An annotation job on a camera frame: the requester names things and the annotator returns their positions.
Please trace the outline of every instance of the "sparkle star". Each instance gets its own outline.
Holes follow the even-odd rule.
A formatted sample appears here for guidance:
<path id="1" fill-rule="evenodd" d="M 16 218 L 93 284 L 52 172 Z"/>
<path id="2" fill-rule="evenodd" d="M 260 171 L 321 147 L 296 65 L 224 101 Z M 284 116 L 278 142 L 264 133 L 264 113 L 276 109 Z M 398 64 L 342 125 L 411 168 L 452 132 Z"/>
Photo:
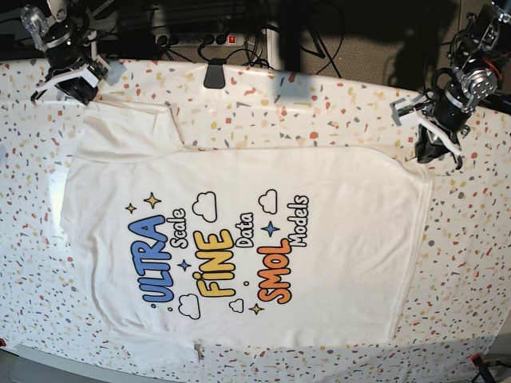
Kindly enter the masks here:
<path id="1" fill-rule="evenodd" d="M 137 208 L 134 207 L 132 204 L 130 204 L 128 207 L 125 208 L 126 210 L 129 210 L 131 214 L 133 214 L 133 210 L 136 210 Z"/>
<path id="2" fill-rule="evenodd" d="M 186 271 L 187 267 L 190 267 L 191 265 L 188 265 L 186 261 L 183 259 L 183 262 L 181 264 L 177 265 L 179 267 L 183 267 L 183 271 Z"/>
<path id="3" fill-rule="evenodd" d="M 151 207 L 154 209 L 154 205 L 161 201 L 159 199 L 154 198 L 154 194 L 151 193 L 151 196 L 147 199 L 144 199 L 144 202 L 149 202 L 151 204 Z"/>
<path id="4" fill-rule="evenodd" d="M 257 306 L 257 303 L 254 305 L 254 307 L 251 307 L 249 310 L 254 311 L 255 315 L 257 315 L 260 311 L 263 311 L 264 309 Z"/>
<path id="5" fill-rule="evenodd" d="M 261 230 L 266 230 L 268 232 L 268 234 L 271 236 L 274 231 L 277 231 L 277 230 L 280 230 L 280 229 L 278 227 L 273 226 L 273 224 L 270 221 L 268 226 L 262 227 Z"/>

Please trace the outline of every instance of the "white t-shirt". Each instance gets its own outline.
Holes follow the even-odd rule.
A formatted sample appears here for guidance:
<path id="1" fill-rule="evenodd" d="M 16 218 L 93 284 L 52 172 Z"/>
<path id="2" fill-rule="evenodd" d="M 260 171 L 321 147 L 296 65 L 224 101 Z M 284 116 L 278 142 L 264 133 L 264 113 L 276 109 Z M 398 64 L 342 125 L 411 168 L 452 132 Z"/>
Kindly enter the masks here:
<path id="1" fill-rule="evenodd" d="M 137 363 L 189 359 L 197 342 L 393 336 L 430 201 L 423 166 L 366 148 L 192 152 L 152 105 L 93 103 L 85 126 L 62 226 Z"/>

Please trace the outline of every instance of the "shirt sleeve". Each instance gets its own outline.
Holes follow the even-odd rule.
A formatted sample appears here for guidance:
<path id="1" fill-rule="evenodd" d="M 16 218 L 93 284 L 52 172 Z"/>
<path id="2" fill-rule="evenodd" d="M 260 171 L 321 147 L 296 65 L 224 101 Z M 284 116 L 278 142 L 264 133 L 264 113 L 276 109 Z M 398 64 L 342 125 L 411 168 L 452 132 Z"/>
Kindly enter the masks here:
<path id="1" fill-rule="evenodd" d="M 77 158 L 137 163 L 184 147 L 166 106 L 91 102 L 82 117 L 85 133 L 75 153 Z"/>

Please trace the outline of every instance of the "power strip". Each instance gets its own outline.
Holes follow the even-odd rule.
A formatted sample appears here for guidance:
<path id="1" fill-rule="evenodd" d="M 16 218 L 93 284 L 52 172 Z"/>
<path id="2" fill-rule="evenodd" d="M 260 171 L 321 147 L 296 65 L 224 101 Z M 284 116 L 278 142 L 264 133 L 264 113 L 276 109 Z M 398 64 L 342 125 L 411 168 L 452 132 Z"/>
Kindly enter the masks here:
<path id="1" fill-rule="evenodd" d="M 199 46 L 202 44 L 202 41 L 204 40 L 204 36 L 208 33 L 204 34 L 177 34 L 179 36 L 179 42 L 175 45 L 172 45 L 172 47 L 177 46 Z M 156 36 L 156 40 L 158 40 L 159 36 L 166 36 L 167 38 L 170 38 L 168 34 L 158 34 Z M 211 45 L 208 46 L 243 46 L 245 44 L 245 36 L 243 34 L 228 34 L 227 40 L 224 44 L 216 44 L 216 41 L 213 42 Z"/>

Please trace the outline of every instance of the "speckled tabletop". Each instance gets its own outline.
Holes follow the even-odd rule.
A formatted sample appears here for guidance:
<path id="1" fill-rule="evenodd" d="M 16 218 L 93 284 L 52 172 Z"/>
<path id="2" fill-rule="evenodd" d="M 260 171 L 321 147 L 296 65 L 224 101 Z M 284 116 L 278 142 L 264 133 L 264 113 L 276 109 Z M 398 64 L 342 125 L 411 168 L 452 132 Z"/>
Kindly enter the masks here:
<path id="1" fill-rule="evenodd" d="M 175 105 L 198 149 L 359 145 L 413 160 L 417 129 L 394 125 L 405 92 L 334 78 L 225 67 L 225 89 L 203 87 L 205 65 L 113 64 L 104 100 Z M 465 165 L 434 161 L 433 200 L 396 338 L 389 344 L 303 349 L 207 347 L 201 363 L 140 371 L 101 331 L 75 286 L 60 228 L 82 106 L 49 92 L 30 103 L 44 61 L 0 63 L 0 338 L 127 373 L 174 381 L 452 381 L 472 377 L 511 303 L 511 117 L 478 109 L 462 140 Z"/>

